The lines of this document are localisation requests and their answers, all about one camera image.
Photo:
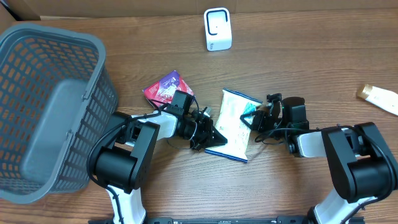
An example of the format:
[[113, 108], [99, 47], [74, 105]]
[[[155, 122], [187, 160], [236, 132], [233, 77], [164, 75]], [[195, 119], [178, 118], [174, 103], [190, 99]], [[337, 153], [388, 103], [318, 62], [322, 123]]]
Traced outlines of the yellow snack bag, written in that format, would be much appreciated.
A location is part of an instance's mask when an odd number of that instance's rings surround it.
[[251, 130], [240, 120], [240, 116], [255, 112], [262, 103], [263, 101], [238, 91], [224, 88], [220, 115], [215, 128], [228, 142], [223, 146], [207, 147], [205, 152], [247, 163], [246, 149]]

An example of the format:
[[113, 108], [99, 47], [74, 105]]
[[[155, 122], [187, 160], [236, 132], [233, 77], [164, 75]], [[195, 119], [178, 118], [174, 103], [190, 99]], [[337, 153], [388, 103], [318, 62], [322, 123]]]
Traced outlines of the red purple pad pack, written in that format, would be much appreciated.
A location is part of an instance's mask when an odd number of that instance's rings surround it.
[[162, 106], [164, 103], [172, 101], [176, 90], [194, 95], [194, 92], [183, 80], [182, 76], [174, 70], [151, 86], [143, 89], [143, 93], [147, 100], [152, 101], [157, 106]]

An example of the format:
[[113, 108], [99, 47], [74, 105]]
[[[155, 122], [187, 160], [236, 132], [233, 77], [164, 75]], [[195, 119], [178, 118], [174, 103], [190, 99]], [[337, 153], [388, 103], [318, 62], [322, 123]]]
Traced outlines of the white tube gold cap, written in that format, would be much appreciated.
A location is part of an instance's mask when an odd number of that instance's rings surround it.
[[365, 84], [358, 89], [357, 96], [378, 106], [379, 108], [397, 115], [397, 93]]

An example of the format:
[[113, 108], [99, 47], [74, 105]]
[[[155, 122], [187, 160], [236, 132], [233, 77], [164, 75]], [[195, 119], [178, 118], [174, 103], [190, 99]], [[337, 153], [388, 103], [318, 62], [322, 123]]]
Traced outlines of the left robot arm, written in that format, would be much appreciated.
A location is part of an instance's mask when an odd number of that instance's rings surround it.
[[88, 177], [110, 196], [114, 216], [109, 223], [144, 223], [141, 186], [157, 141], [178, 136], [200, 151], [224, 146], [228, 140], [216, 130], [206, 109], [191, 110], [194, 96], [177, 90], [170, 103], [151, 114], [115, 112], [104, 134], [94, 143], [87, 160]]

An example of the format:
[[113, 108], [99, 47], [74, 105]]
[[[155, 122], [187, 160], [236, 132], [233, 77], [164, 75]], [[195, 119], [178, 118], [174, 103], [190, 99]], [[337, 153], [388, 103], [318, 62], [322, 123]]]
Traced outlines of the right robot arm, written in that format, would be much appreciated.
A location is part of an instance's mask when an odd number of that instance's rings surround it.
[[356, 214], [397, 190], [397, 161], [374, 123], [312, 129], [301, 97], [267, 96], [263, 109], [240, 120], [257, 131], [256, 142], [274, 139], [290, 154], [327, 159], [332, 191], [306, 216], [278, 217], [279, 223], [364, 223]]

